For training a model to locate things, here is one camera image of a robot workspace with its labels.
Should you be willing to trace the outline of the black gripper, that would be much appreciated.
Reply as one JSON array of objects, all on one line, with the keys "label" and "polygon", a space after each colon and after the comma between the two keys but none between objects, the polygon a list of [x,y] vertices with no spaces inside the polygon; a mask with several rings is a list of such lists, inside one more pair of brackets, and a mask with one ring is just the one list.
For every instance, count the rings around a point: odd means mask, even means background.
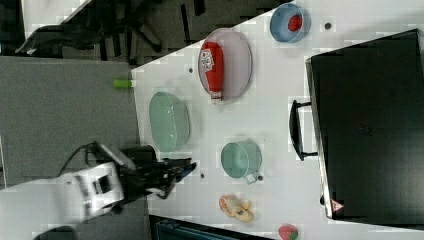
[{"label": "black gripper", "polygon": [[124,148],[122,152],[135,164],[135,169],[122,166],[119,178],[124,193],[123,204],[134,202],[151,192],[162,200],[168,198],[175,187],[176,176],[185,177],[196,169],[190,159],[165,159],[159,162],[152,146]]}]

